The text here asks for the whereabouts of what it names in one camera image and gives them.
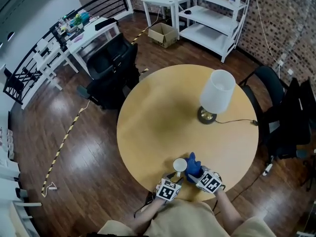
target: caution tape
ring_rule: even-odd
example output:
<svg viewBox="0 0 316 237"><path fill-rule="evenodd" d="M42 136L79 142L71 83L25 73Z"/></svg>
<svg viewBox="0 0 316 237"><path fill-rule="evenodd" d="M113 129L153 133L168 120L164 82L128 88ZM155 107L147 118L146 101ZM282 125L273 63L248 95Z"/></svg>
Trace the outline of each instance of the caution tape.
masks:
<svg viewBox="0 0 316 237"><path fill-rule="evenodd" d="M134 44L134 43L137 41L137 39L138 39L148 28L149 28L149 27L147 27L145 30L143 30L143 31L132 41L132 44ZM149 70L149 69L144 69L140 74L142 75L142 74L144 74L145 72L147 72L148 70ZM43 196L44 198L45 198L46 195L47 195L47 194L44 193L47 180L48 180L48 178L49 178L49 175L50 175L51 171L53 170L53 166L54 166L54 164L56 163L56 160L57 160L57 158L58 158L58 156L59 156L59 154L60 154L60 151L61 151L61 149L63 148L63 146L64 146L64 144L65 144L65 141L66 141L66 139L68 138L69 133L70 133L71 130L74 128L74 125L75 125L75 123L77 122L77 120L78 120L80 114L81 114L85 109L88 108L88 105L87 105L86 108L81 108L80 111L78 112L77 116L75 117L74 121L72 122L71 126L69 127L69 129L68 129L68 131L67 131L67 133L66 133L66 135L65 135L65 137L64 137L64 139L63 139L63 142L60 144L60 147L59 147L59 149L58 149L58 151L57 151L57 153L56 153L56 155L55 155L55 158L54 158L53 162L51 163L51 166L50 166L50 168L49 168L49 170L48 170L48 173L47 173L47 175L46 175L46 177L45 177L45 180L44 180L44 183L43 183L43 186L42 186L42 189L41 189L41 194L42 194L42 196Z"/></svg>

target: table lamp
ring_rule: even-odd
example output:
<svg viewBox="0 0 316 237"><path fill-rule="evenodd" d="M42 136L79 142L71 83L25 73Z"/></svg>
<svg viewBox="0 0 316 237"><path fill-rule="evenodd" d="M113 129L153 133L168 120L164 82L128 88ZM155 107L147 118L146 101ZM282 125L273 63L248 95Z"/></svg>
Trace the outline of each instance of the table lamp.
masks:
<svg viewBox="0 0 316 237"><path fill-rule="evenodd" d="M225 70L215 70L211 74L199 100L201 107L197 111L197 118L201 123L213 123L217 114L227 109L235 84L235 78Z"/></svg>

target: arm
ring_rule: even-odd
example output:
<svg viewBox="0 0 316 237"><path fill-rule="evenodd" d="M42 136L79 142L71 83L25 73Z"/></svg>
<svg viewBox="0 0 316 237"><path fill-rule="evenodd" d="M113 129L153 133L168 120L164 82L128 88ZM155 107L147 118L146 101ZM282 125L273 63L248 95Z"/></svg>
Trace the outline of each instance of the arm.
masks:
<svg viewBox="0 0 316 237"><path fill-rule="evenodd" d="M144 234L151 220L164 203L165 200L158 197L155 198L155 200L151 204L149 204L147 208L143 212L141 212L136 219L131 222L131 229L138 235Z"/></svg>
<svg viewBox="0 0 316 237"><path fill-rule="evenodd" d="M216 195L218 206L223 215L224 229L229 235L231 235L234 230L244 222L244 220L229 201L226 193L221 187L214 194Z"/></svg>

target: lamp base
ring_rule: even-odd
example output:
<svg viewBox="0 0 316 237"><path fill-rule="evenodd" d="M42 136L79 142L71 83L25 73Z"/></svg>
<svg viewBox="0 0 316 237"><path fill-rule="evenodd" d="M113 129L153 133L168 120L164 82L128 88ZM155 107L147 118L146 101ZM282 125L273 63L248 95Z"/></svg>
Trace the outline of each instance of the lamp base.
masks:
<svg viewBox="0 0 316 237"><path fill-rule="evenodd" d="M212 124L216 120L217 114L209 113L202 106L197 111L197 118L202 124Z"/></svg>

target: wooden floor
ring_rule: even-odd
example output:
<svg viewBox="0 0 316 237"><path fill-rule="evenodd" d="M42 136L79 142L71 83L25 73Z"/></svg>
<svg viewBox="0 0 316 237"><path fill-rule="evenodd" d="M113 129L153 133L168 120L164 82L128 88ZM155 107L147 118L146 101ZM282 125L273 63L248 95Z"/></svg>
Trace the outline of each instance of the wooden floor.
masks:
<svg viewBox="0 0 316 237"><path fill-rule="evenodd" d="M119 28L132 41L146 24L145 15L135 13L121 21ZM167 66L198 64L227 70L238 82L257 67L236 50L222 64L219 57L185 40L168 49L150 43L146 34L137 42L137 67L140 71L149 69L141 78ZM41 196L42 183L56 151L74 117L87 104L76 94L76 87L90 82L82 68L75 74L65 66L59 68L57 74L62 91L46 83L24 111L19 105L13 108L15 161L19 163L20 180L29 192L30 201L43 204L31 209L40 235L77 237L98 231L110 219L126 223L143 204L147 191L133 179L120 158L116 139L117 112L102 111L90 103L68 137L49 177L48 184L53 181L58 190L49 191L46 198ZM253 77L249 84L266 110L270 99L261 83ZM227 192L230 200L263 172L266 159L266 151L260 147L247 174ZM305 188L300 187L306 175L301 160L278 160L267 177L260 176L233 204L244 218L261 217L277 236L289 236L308 202L315 198L315 189L306 193ZM215 200L207 203L213 205Z"/></svg>

